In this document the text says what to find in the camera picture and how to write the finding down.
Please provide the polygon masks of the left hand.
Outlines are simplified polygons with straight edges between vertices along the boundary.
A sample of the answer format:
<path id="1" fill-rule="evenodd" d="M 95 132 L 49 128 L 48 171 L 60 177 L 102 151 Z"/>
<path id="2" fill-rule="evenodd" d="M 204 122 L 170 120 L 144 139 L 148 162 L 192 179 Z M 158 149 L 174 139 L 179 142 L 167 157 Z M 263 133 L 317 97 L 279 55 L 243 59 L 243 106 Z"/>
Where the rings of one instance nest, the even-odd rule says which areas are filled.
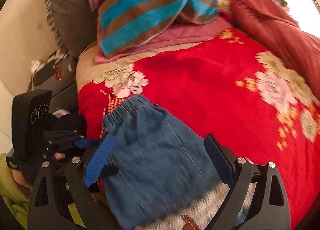
<path id="1" fill-rule="evenodd" d="M 40 164 L 26 164 L 22 170 L 11 169 L 11 175 L 19 187 L 31 190 L 40 170 Z"/>

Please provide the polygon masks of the right hand painted nails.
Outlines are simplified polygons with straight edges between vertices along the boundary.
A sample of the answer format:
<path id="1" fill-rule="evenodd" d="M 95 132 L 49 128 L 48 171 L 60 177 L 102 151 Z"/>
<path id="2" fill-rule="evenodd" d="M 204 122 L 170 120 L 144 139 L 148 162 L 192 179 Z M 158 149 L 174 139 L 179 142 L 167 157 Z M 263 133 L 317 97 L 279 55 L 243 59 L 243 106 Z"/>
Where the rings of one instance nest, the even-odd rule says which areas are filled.
<path id="1" fill-rule="evenodd" d="M 193 218 L 188 215 L 181 215 L 181 220 L 184 222 L 182 230 L 201 230 Z"/>

